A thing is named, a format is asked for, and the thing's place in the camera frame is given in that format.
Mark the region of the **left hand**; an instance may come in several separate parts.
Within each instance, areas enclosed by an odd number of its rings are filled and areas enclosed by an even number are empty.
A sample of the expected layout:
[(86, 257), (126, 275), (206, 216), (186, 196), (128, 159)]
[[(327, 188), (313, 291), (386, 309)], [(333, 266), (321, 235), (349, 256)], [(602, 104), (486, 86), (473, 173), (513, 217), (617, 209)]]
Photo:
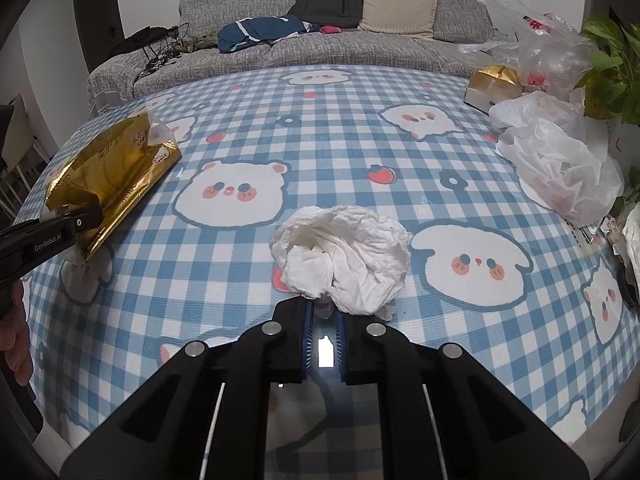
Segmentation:
[(34, 372), (23, 296), (23, 282), (17, 280), (11, 289), (11, 307), (1, 320), (1, 352), (20, 386), (26, 386)]

